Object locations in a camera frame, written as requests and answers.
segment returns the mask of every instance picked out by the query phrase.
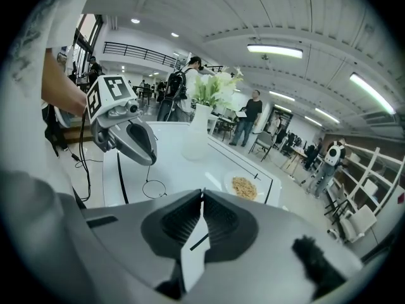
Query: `person holding paper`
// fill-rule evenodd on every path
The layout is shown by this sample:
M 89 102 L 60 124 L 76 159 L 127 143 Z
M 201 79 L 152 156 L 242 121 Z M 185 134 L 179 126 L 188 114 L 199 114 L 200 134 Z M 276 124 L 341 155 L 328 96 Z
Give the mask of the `person holding paper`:
M 252 92 L 252 99 L 250 99 L 246 106 L 242 109 L 246 113 L 246 117 L 239 118 L 239 122 L 236 126 L 236 131 L 234 135 L 234 139 L 229 145 L 235 146 L 238 143 L 240 136 L 242 135 L 242 131 L 245 132 L 245 136 L 243 138 L 242 146 L 245 146 L 247 140 L 249 139 L 249 134 L 253 130 L 253 126 L 256 126 L 259 122 L 261 116 L 261 110 L 263 108 L 263 103 L 259 99 L 260 91 L 254 90 Z

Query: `plate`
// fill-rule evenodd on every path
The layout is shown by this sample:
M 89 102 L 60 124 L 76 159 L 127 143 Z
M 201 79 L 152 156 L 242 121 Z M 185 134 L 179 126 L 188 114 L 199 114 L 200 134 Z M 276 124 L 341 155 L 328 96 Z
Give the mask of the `plate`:
M 223 184 L 225 186 L 225 190 L 229 194 L 237 196 L 236 190 L 232 186 L 232 179 L 234 177 L 245 178 L 248 181 L 250 181 L 251 184 L 256 186 L 256 192 L 258 195 L 254 199 L 255 201 L 257 201 L 259 203 L 264 203 L 266 201 L 266 196 L 267 196 L 269 187 L 266 188 L 266 186 L 263 184 L 263 182 L 261 182 L 258 179 L 255 179 L 249 172 L 242 171 L 242 170 L 231 171 L 231 172 L 228 172 L 227 174 L 225 174 Z

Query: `ceiling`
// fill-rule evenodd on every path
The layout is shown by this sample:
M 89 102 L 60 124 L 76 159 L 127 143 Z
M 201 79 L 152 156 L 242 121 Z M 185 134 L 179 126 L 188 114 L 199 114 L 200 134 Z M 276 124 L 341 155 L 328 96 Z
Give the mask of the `ceiling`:
M 137 73 L 145 76 L 152 74 L 154 72 L 159 72 L 159 74 L 155 75 L 155 77 L 161 80 L 165 80 L 167 76 L 166 72 L 154 68 L 149 68 L 148 66 L 134 65 L 131 63 L 124 63 L 124 62 L 103 61 L 103 67 L 107 68 L 109 71 L 116 70 L 117 73 L 121 73 L 122 66 L 125 67 L 126 72 Z
M 349 80 L 358 73 L 405 113 L 404 59 L 364 0 L 88 0 L 84 13 L 116 16 L 118 28 L 150 32 L 217 64 L 240 66 L 246 84 L 294 97 L 296 102 L 288 102 L 271 95 L 326 130 L 404 137 L 399 116 L 381 113 L 381 106 Z M 140 24 L 129 21 L 135 17 Z M 254 43 L 299 48 L 303 57 L 267 54 L 263 60 L 247 50 Z

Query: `floor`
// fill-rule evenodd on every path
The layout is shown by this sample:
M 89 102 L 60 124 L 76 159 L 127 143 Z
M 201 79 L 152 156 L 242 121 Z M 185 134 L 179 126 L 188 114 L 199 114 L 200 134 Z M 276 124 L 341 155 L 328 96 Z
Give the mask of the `floor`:
M 141 110 L 144 112 L 142 119 L 145 121 L 155 121 L 159 104 L 151 100 L 149 107 L 145 106 L 145 103 L 141 103 L 140 105 Z M 223 134 L 214 133 L 213 136 L 222 141 Z M 229 135 L 227 134 L 224 143 L 229 143 L 229 141 Z M 73 153 L 78 155 L 78 144 L 71 144 L 69 148 Z M 271 149 L 268 157 L 264 159 L 263 162 L 260 162 L 263 157 L 263 152 L 258 148 L 250 154 L 248 154 L 250 149 L 249 145 L 245 148 L 241 146 L 235 146 L 234 148 L 281 180 L 282 192 L 280 195 L 280 207 L 284 206 L 288 208 L 290 212 L 297 214 L 312 223 L 315 227 L 325 231 L 325 233 L 327 229 L 331 228 L 331 221 L 324 216 L 325 206 L 328 204 L 326 195 L 321 195 L 320 199 L 315 199 L 312 195 L 306 194 L 304 191 L 309 181 L 307 181 L 303 187 L 300 187 L 288 174 L 281 170 L 280 167 L 284 164 L 287 157 L 282 155 L 278 150 Z M 84 153 L 87 159 L 91 181 L 91 196 L 85 204 L 88 208 L 104 206 L 102 163 L 104 154 L 93 142 L 84 143 Z M 73 188 L 75 188 L 81 198 L 86 197 L 88 192 L 87 178 L 84 169 L 82 167 L 76 168 L 80 164 L 71 157 L 69 151 L 60 151 L 59 154 L 59 160 L 66 172 L 70 175 Z M 294 174 L 296 181 L 303 181 L 308 175 L 308 172 L 305 171 L 301 165 L 298 165 Z

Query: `shelving unit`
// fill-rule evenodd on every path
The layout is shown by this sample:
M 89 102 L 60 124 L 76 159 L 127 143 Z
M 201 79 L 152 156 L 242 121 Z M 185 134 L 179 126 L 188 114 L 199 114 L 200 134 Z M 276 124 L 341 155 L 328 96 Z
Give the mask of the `shelving unit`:
M 385 202 L 388 200 L 389 196 L 391 195 L 391 193 L 393 192 L 395 186 L 397 185 L 398 180 L 399 180 L 399 178 L 400 178 L 400 176 L 402 174 L 402 170 L 404 168 L 405 157 L 404 157 L 404 159 L 402 161 L 400 161 L 398 159 L 391 158 L 391 157 L 386 156 L 386 155 L 381 155 L 380 154 L 380 148 L 376 148 L 374 151 L 372 151 L 372 150 L 360 148 L 358 146 L 354 146 L 354 145 L 350 145 L 350 144 L 346 144 L 346 147 L 351 149 L 355 153 L 356 153 L 356 151 L 360 151 L 362 154 L 367 154 L 367 157 L 370 158 L 370 162 L 369 162 L 368 166 L 366 167 L 362 163 L 354 161 L 353 159 L 347 157 L 347 159 L 351 163 L 355 164 L 361 170 L 364 170 L 364 173 L 361 176 L 360 180 L 357 180 L 356 178 L 354 178 L 349 173 L 348 170 L 343 169 L 343 168 L 340 170 L 345 175 L 347 175 L 348 178 L 350 178 L 350 180 L 352 180 L 356 184 L 354 186 L 353 190 L 350 193 L 348 193 L 345 190 L 345 194 L 347 195 L 347 199 L 349 200 L 350 204 L 352 204 L 354 210 L 357 211 L 358 209 L 357 209 L 357 206 L 356 206 L 353 198 L 356 195 L 356 193 L 358 192 L 358 190 L 361 189 L 369 197 L 369 199 L 371 199 L 371 201 L 376 205 L 376 208 L 373 211 L 373 213 L 376 215 L 381 210 L 381 208 L 384 206 Z M 389 163 L 395 164 L 395 166 L 397 168 L 397 175 L 395 176 L 395 179 L 394 179 L 393 182 L 389 181 L 388 179 L 386 179 L 385 177 L 383 177 L 379 173 L 372 170 L 372 168 L 373 168 L 373 166 L 374 166 L 377 159 L 379 159 L 379 161 L 382 161 L 384 163 L 389 162 Z M 367 190 L 363 186 L 366 179 L 369 178 L 370 175 L 375 176 L 379 181 L 381 181 L 384 185 L 386 185 L 388 187 L 388 191 L 385 194 L 385 196 L 383 197 L 381 202 L 378 202 L 372 195 L 368 194 Z M 338 187 L 341 187 L 342 184 L 336 178 L 333 178 L 333 181 L 336 183 L 336 185 Z

